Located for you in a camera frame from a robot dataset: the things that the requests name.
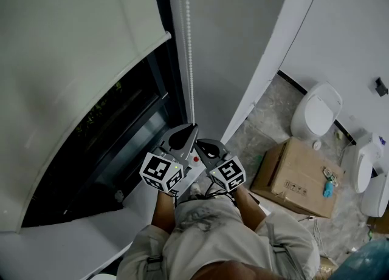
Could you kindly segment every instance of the brown cardboard box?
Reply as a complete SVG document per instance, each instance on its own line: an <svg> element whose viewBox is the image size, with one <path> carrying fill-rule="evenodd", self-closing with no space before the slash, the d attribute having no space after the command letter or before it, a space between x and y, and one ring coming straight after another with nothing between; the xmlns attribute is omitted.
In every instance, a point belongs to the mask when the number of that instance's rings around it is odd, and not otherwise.
<svg viewBox="0 0 389 280"><path fill-rule="evenodd" d="M375 233L389 234L389 208L386 209L382 217L369 217L367 225Z"/></svg>
<svg viewBox="0 0 389 280"><path fill-rule="evenodd" d="M338 269L328 258L320 257L320 266L313 280L326 280Z"/></svg>
<svg viewBox="0 0 389 280"><path fill-rule="evenodd" d="M297 213L331 217L337 188L331 198L323 196L324 168L342 181L343 170L338 165L291 137L266 152L251 190Z"/></svg>

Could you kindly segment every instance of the toilet tank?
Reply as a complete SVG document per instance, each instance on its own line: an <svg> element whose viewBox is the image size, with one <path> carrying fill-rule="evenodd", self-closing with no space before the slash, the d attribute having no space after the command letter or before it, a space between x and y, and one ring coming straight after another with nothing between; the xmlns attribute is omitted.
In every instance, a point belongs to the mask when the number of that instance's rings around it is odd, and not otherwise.
<svg viewBox="0 0 389 280"><path fill-rule="evenodd" d="M357 140L357 151L370 157L372 163L378 161L384 154L383 140L376 133L367 133Z"/></svg>

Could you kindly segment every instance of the roller blind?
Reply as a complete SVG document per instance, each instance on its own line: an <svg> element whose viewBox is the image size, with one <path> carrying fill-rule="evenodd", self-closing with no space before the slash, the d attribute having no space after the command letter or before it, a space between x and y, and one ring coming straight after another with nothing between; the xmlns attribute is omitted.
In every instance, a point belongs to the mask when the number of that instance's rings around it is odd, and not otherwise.
<svg viewBox="0 0 389 280"><path fill-rule="evenodd" d="M0 11L0 231L18 231L74 127L170 36L156 0L0 0Z"/></svg>

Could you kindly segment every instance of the toilet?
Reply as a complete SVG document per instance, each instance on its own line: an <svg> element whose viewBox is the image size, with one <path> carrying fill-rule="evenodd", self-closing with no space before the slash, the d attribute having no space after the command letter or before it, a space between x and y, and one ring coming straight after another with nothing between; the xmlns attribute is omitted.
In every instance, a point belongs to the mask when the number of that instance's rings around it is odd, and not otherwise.
<svg viewBox="0 0 389 280"><path fill-rule="evenodd" d="M357 145L348 146L342 158L341 167L349 177L357 193L369 185L373 165L384 154L384 142L376 133L368 133L357 140Z"/></svg>
<svg viewBox="0 0 389 280"><path fill-rule="evenodd" d="M315 140L328 131L343 106L339 93L328 82L316 84L303 97L292 118L292 135Z"/></svg>
<svg viewBox="0 0 389 280"><path fill-rule="evenodd" d="M385 173L370 180L366 191L363 193L360 210L364 215L381 217L387 208L389 201L389 182Z"/></svg>

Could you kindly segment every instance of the white wall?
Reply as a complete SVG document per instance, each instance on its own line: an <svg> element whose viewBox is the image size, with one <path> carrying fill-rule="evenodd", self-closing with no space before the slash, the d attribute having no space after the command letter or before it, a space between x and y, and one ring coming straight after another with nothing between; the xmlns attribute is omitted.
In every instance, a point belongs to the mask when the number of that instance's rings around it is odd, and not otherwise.
<svg viewBox="0 0 389 280"><path fill-rule="evenodd" d="M312 0L285 0L274 27L273 34L260 57L260 62L247 87L240 104L222 138L227 143L230 137L249 115L264 94L274 75L278 72L287 50L290 48Z"/></svg>
<svg viewBox="0 0 389 280"><path fill-rule="evenodd" d="M0 233L4 280L80 280L125 251L151 223L157 190L143 182L123 202L126 208L72 222Z"/></svg>
<svg viewBox="0 0 389 280"><path fill-rule="evenodd" d="M389 0L314 0L281 70L309 90L329 81L343 98L338 121L353 136L360 130L389 140ZM381 161L389 168L389 149Z"/></svg>
<svg viewBox="0 0 389 280"><path fill-rule="evenodd" d="M179 0L170 1L187 94L180 8L185 11ZM190 0L194 108L201 137L222 138L265 52L283 3L284 0Z"/></svg>

